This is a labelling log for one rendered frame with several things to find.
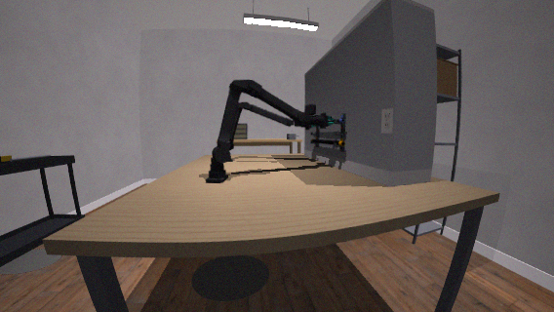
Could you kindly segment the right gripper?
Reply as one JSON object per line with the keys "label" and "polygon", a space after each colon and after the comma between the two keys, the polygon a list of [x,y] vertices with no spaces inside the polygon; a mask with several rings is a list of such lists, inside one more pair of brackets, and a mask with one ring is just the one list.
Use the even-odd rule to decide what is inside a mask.
{"label": "right gripper", "polygon": [[333,123],[328,123],[328,120],[335,120],[330,116],[326,116],[326,114],[327,113],[321,113],[321,116],[316,116],[317,121],[315,125],[322,125],[320,126],[320,129],[326,129],[326,127],[333,124]]}

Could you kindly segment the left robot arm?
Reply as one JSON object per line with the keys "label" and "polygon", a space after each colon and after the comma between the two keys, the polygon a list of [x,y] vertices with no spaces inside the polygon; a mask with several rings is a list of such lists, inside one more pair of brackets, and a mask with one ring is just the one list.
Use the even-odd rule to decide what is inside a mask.
{"label": "left robot arm", "polygon": [[238,102],[236,115],[235,115],[235,119],[234,119],[234,123],[233,123],[233,128],[232,128],[232,132],[231,132],[231,137],[230,137],[230,143],[231,144],[229,144],[229,146],[228,146],[229,151],[232,150],[233,147],[234,147],[233,139],[234,139],[235,131],[236,131],[236,128],[237,128],[237,124],[238,124],[239,117],[240,117],[242,109],[250,110],[252,112],[255,112],[256,114],[260,114],[262,116],[265,116],[266,118],[269,118],[271,120],[279,122],[279,123],[281,123],[283,125],[286,125],[288,127],[293,126],[293,124],[295,125],[295,127],[303,127],[303,128],[308,128],[308,126],[310,126],[308,124],[302,124],[302,125],[298,124],[294,120],[285,118],[283,116],[280,116],[278,114],[275,114],[275,113],[270,112],[268,110],[265,110],[263,108],[257,107],[253,104],[252,104],[252,107],[251,107],[251,105],[248,104],[247,102]]}

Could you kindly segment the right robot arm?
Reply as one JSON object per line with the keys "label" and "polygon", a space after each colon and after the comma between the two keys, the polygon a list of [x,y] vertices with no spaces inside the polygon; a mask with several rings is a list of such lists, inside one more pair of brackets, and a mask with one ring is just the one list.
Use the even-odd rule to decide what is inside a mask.
{"label": "right robot arm", "polygon": [[[232,88],[231,88],[232,86]],[[301,112],[292,106],[288,105],[281,99],[277,98],[276,96],[269,93],[264,88],[261,89],[262,85],[255,82],[254,80],[233,80],[233,82],[229,85],[229,94],[221,122],[221,127],[219,131],[218,136],[218,142],[217,147],[213,149],[211,157],[211,162],[213,158],[213,163],[211,165],[211,170],[209,171],[209,177],[206,178],[206,182],[208,183],[223,183],[228,179],[228,175],[226,174],[226,170],[224,169],[224,164],[226,163],[230,158],[230,152],[228,150],[228,146],[230,143],[230,137],[231,132],[233,128],[233,123],[236,115],[236,110],[239,102],[239,98],[241,95],[241,89],[243,89],[242,93],[248,94],[251,97],[258,98],[262,100],[263,102],[269,104],[270,106],[274,107],[275,109],[283,112],[284,114],[288,114],[288,116],[293,119],[298,124],[306,124],[313,125],[313,126],[322,126],[322,125],[315,125],[316,124],[316,116],[309,116],[316,114],[316,105],[315,104],[307,104],[305,105],[304,112]],[[248,89],[248,90],[245,90]],[[259,92],[260,91],[260,92]],[[300,121],[299,121],[300,120]],[[219,144],[220,143],[220,144]]]}

